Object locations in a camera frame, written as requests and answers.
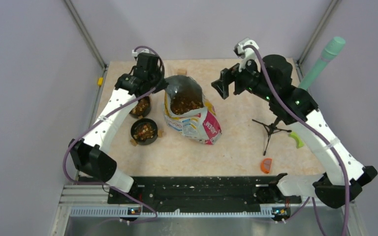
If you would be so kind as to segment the small wooden block front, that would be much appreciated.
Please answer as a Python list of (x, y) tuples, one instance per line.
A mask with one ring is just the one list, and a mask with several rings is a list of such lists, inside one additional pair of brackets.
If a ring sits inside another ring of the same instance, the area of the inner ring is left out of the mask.
[(138, 143), (134, 140), (134, 139), (131, 139), (130, 140), (130, 143), (135, 147), (138, 145)]

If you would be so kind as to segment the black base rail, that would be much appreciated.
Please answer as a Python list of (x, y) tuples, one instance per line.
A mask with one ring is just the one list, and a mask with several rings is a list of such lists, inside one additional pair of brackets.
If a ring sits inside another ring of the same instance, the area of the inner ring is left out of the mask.
[(260, 212), (263, 204), (300, 204), (298, 196), (283, 196), (275, 177), (134, 177), (129, 195), (157, 212)]

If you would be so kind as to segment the black pet bowl far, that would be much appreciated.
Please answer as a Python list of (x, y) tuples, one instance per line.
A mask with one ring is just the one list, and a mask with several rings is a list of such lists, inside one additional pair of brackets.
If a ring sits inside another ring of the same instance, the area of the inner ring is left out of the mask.
[(137, 105), (129, 112), (133, 118), (144, 118), (151, 111), (151, 98), (145, 96), (138, 100)]

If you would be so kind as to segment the mint green microphone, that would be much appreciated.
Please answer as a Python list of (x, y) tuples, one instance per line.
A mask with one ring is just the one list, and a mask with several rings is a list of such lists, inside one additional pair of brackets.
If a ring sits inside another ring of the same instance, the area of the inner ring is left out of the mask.
[(319, 58), (313, 64), (309, 72), (305, 75), (299, 84), (300, 89), (307, 90), (312, 83), (319, 77), (321, 72), (326, 68), (344, 48), (346, 44), (345, 39), (339, 36), (333, 37), (323, 48)]

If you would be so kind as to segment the black mini tripod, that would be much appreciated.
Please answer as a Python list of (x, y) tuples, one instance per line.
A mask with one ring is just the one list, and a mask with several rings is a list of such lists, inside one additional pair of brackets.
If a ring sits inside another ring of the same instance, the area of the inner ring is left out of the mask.
[(266, 146), (265, 146), (264, 151), (263, 151), (263, 156), (265, 156), (267, 154), (267, 149), (268, 149), (270, 139), (271, 139), (273, 134), (278, 133), (278, 132), (286, 132), (286, 133), (292, 132), (292, 130), (290, 130), (290, 129), (282, 129), (282, 128), (277, 127), (277, 125), (282, 121), (280, 118), (276, 118), (274, 120), (274, 122), (271, 123), (271, 124), (265, 124), (263, 122), (255, 120), (255, 119), (252, 119), (252, 121), (256, 122), (258, 124), (261, 124), (264, 127), (264, 129), (267, 133), (267, 143), (266, 143)]

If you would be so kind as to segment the black pet bowl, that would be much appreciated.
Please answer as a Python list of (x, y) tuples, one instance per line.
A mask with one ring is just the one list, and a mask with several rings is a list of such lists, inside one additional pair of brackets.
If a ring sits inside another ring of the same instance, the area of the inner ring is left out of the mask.
[(158, 138), (157, 123), (149, 118), (141, 118), (131, 126), (130, 135), (138, 145), (150, 145)]
[(137, 105), (129, 112), (133, 118), (144, 118), (151, 111), (151, 98), (145, 96), (138, 100)]

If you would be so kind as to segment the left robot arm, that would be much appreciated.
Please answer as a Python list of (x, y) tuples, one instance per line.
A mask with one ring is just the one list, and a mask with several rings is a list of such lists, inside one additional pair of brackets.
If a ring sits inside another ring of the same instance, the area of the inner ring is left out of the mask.
[(67, 151), (79, 172), (96, 178), (98, 184), (118, 189), (120, 198), (126, 203), (136, 201), (138, 190), (133, 187), (133, 178), (108, 155), (111, 143), (138, 101), (168, 85), (164, 78), (164, 63), (155, 50), (138, 46), (132, 50), (132, 56), (136, 64), (129, 73), (117, 79), (100, 115), (87, 131), (70, 141)]

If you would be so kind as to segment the black pet bowl near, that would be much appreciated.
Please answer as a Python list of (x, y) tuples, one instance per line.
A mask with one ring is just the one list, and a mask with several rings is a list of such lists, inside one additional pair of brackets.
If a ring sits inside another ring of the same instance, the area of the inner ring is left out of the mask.
[(158, 138), (157, 123), (149, 118), (141, 118), (131, 126), (130, 135), (138, 145), (150, 145)]

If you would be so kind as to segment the wooden block right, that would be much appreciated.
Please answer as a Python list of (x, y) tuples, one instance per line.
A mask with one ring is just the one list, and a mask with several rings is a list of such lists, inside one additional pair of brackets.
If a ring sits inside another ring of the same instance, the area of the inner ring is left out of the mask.
[(179, 68), (176, 71), (177, 75), (187, 75), (187, 70), (183, 68)]

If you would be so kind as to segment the orange plastic piece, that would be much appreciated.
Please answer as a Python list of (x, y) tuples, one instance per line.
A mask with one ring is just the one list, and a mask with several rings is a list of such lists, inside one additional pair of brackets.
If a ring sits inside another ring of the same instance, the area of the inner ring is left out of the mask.
[(270, 174), (272, 166), (272, 158), (264, 158), (260, 163), (260, 169), (265, 174)]

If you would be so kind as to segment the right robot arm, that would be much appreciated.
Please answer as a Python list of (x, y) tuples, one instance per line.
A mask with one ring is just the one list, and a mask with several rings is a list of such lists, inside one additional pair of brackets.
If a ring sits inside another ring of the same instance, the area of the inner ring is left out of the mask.
[(269, 184), (269, 197), (276, 203), (289, 196), (313, 197), (326, 206), (347, 206), (363, 187), (377, 176), (373, 166), (364, 166), (344, 147), (325, 122), (312, 96), (292, 84), (293, 66), (280, 55), (260, 56), (254, 40), (245, 38), (234, 47), (241, 61), (225, 68), (212, 82), (222, 98), (247, 91), (269, 103), (277, 121), (282, 121), (311, 150), (324, 168), (319, 175), (279, 174)]

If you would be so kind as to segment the yellow block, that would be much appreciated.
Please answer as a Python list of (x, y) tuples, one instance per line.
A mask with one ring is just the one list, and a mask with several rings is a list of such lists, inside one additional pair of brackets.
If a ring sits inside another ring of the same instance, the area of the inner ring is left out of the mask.
[(100, 78), (98, 79), (97, 85), (98, 85), (98, 86), (102, 86), (102, 84), (103, 84), (103, 77), (100, 77)]

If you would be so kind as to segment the small wooden block near bowl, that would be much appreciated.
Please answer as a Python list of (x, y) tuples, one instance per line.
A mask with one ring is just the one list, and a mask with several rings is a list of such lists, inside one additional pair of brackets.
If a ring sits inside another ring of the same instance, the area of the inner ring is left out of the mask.
[(162, 137), (163, 137), (163, 134), (164, 134), (164, 131), (163, 131), (163, 130), (159, 130), (159, 131), (157, 132), (157, 135), (158, 135), (159, 138), (162, 138)]

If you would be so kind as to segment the green curved piece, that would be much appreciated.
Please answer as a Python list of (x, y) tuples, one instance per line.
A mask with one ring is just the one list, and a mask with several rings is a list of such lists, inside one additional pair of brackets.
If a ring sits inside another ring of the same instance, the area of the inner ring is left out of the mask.
[(295, 141), (297, 149), (302, 148), (305, 145), (297, 133), (291, 131), (288, 136)]

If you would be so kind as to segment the pet food bag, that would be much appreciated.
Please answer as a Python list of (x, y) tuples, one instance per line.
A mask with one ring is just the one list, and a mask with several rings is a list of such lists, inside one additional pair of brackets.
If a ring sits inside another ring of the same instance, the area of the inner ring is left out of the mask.
[(182, 136), (206, 145), (213, 145), (222, 131), (212, 103), (200, 84), (190, 76), (167, 77), (164, 95), (166, 124)]

